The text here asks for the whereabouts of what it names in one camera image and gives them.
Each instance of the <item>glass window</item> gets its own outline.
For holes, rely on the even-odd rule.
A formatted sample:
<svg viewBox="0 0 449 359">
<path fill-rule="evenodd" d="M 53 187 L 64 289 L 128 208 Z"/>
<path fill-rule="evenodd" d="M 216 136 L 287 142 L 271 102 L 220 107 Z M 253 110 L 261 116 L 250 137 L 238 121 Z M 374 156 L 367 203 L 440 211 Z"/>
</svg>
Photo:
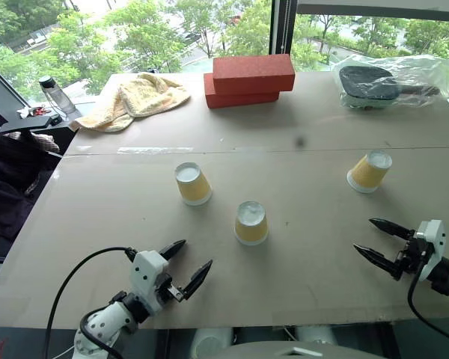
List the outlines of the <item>glass window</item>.
<svg viewBox="0 0 449 359">
<path fill-rule="evenodd" d="M 53 76 L 75 101 L 113 73 L 211 72 L 221 55 L 265 55 L 271 0 L 0 0 L 0 73 L 31 104 Z"/>
<path fill-rule="evenodd" d="M 296 14 L 291 58 L 297 70 L 329 70 L 349 55 L 432 54 L 449 59 L 449 22 Z"/>
</svg>

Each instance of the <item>cardboard sheet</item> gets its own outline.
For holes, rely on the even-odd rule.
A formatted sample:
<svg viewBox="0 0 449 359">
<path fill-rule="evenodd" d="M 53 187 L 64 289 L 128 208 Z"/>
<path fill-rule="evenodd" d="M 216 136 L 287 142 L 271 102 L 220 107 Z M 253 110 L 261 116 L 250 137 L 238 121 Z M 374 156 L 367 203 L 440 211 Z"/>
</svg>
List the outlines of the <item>cardboard sheet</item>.
<svg viewBox="0 0 449 359">
<path fill-rule="evenodd" d="M 136 120 L 117 134 L 80 130 L 67 155 L 115 154 L 121 147 L 192 147 L 196 153 L 449 147 L 449 104 L 372 111 L 340 104 L 329 72 L 297 73 L 292 92 L 258 105 L 210 110 L 203 74 L 162 74 L 191 98 L 170 112 Z M 103 96 L 135 74 L 113 75 Z"/>
<path fill-rule="evenodd" d="M 399 239 L 367 222 L 387 218 L 416 228 L 445 223 L 449 257 L 449 148 L 390 149 L 382 187 L 360 194 L 346 172 L 363 150 L 161 153 L 72 156 L 61 161 L 0 271 L 0 326 L 44 328 L 58 287 L 89 253 L 112 245 L 159 250 L 188 245 L 173 259 L 174 283 L 213 266 L 189 301 L 169 305 L 147 327 L 188 328 L 375 322 L 411 318 L 406 291 L 352 247 L 393 257 Z M 197 162 L 213 196 L 202 207 L 180 198 L 174 168 Z M 238 205 L 264 205 L 270 236 L 257 247 L 238 243 Z M 77 328 L 82 315 L 129 288 L 128 259 L 91 260 L 71 280 L 54 328 Z M 415 303 L 429 317 L 449 316 L 449 298 L 419 284 Z"/>
</svg>

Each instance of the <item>plastic bottle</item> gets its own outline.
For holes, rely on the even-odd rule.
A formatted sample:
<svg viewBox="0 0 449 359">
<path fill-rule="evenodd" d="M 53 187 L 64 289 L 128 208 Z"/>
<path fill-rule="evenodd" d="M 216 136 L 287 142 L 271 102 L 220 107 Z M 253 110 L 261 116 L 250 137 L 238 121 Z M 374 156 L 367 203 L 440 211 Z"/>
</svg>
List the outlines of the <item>plastic bottle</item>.
<svg viewBox="0 0 449 359">
<path fill-rule="evenodd" d="M 73 102 L 70 101 L 68 96 L 65 92 L 63 92 L 60 86 L 58 86 L 53 77 L 40 77 L 38 81 L 42 87 L 42 91 L 45 93 L 45 96 L 50 96 L 65 114 L 71 114 L 76 111 L 76 107 Z"/>
</svg>

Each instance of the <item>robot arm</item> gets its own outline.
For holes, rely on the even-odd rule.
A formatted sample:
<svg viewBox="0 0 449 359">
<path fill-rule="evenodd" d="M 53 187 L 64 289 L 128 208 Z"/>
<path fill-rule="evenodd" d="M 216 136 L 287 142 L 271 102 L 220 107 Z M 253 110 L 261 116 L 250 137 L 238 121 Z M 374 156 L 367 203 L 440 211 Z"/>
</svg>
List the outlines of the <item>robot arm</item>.
<svg viewBox="0 0 449 359">
<path fill-rule="evenodd" d="M 189 299 L 203 283 L 213 261 L 201 266 L 185 289 L 175 287 L 166 269 L 168 260 L 185 242 L 175 242 L 160 252 L 142 251 L 130 258 L 131 292 L 119 292 L 107 307 L 94 310 L 83 317 L 73 341 L 73 359 L 106 359 L 109 354 L 120 359 L 120 354 L 112 346 L 123 329 L 133 333 L 139 323 L 149 316 L 155 316 L 170 300 L 181 302 Z"/>
<path fill-rule="evenodd" d="M 421 273 L 418 273 L 419 281 L 430 280 L 435 291 L 449 295 L 449 259 L 443 257 L 446 233 L 442 221 L 423 221 L 418 230 L 408 230 L 381 218 L 372 218 L 370 222 L 383 232 L 404 239 L 405 245 L 394 262 L 374 249 L 354 245 L 364 258 L 387 271 L 395 280 L 399 280 L 404 272 L 416 274 L 423 263 Z"/>
</svg>

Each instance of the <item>black cable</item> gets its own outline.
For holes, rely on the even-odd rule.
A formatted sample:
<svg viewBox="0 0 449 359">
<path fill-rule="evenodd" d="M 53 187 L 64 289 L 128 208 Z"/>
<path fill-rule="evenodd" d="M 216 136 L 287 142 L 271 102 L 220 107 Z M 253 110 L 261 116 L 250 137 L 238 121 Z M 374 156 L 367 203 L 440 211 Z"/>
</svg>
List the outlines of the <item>black cable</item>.
<svg viewBox="0 0 449 359">
<path fill-rule="evenodd" d="M 95 338 L 93 336 L 92 333 L 90 333 L 87 329 L 87 322 L 88 322 L 88 318 L 95 314 L 96 312 L 100 312 L 101 310 L 105 309 L 106 307 L 101 307 L 95 310 L 92 310 L 90 313 L 85 314 L 85 316 L 82 318 L 82 320 L 80 320 L 80 331 L 82 331 L 83 335 L 85 336 L 85 338 L 87 338 L 88 340 L 90 340 L 93 344 L 95 344 L 96 346 L 100 347 L 101 349 L 107 351 L 109 354 L 113 355 L 115 358 L 117 359 L 123 359 L 123 357 L 121 356 L 121 354 L 119 352 L 117 352 L 116 350 L 114 350 L 112 347 L 107 346 L 104 342 L 102 342 L 101 340 L 98 340 L 97 338 Z"/>
<path fill-rule="evenodd" d="M 436 327 L 434 324 L 428 322 L 416 309 L 414 306 L 414 303 L 412 303 L 412 296 L 414 295 L 414 289 L 416 287 L 416 284 L 418 283 L 419 276 L 421 275 L 422 269 L 426 263 L 424 261 L 419 264 L 418 271 L 416 272 L 414 278 L 412 279 L 411 285 L 409 286 L 409 291 L 407 292 L 407 303 L 409 307 L 411 308 L 412 312 L 418 317 L 419 320 L 421 320 L 425 325 L 428 327 L 434 329 L 441 335 L 444 335 L 446 338 L 449 339 L 449 333 L 446 333 L 441 328 Z"/>
<path fill-rule="evenodd" d="M 60 289 L 58 290 L 57 295 L 55 296 L 55 300 L 53 301 L 52 309 L 50 310 L 50 314 L 49 314 L 49 317 L 48 317 L 48 323 L 46 324 L 45 340 L 44 340 L 44 343 L 43 343 L 43 359 L 48 359 L 48 349 L 49 349 L 49 345 L 50 345 L 50 334 L 52 333 L 53 318 L 55 317 L 55 312 L 57 310 L 58 301 L 60 300 L 61 293 L 64 291 L 65 287 L 67 286 L 67 284 L 70 281 L 70 279 L 72 278 L 72 276 L 88 260 L 92 259 L 93 257 L 98 256 L 101 253 L 111 252 L 111 251 L 124 251 L 125 253 L 127 253 L 128 251 L 133 251 L 133 249 L 127 248 L 127 247 L 109 247 L 109 248 L 102 249 L 100 251 L 96 251 L 96 252 L 90 254 L 88 257 L 84 258 L 80 263 L 78 263 L 75 266 L 75 268 L 73 268 L 73 270 L 65 278 L 64 282 L 61 284 Z"/>
</svg>

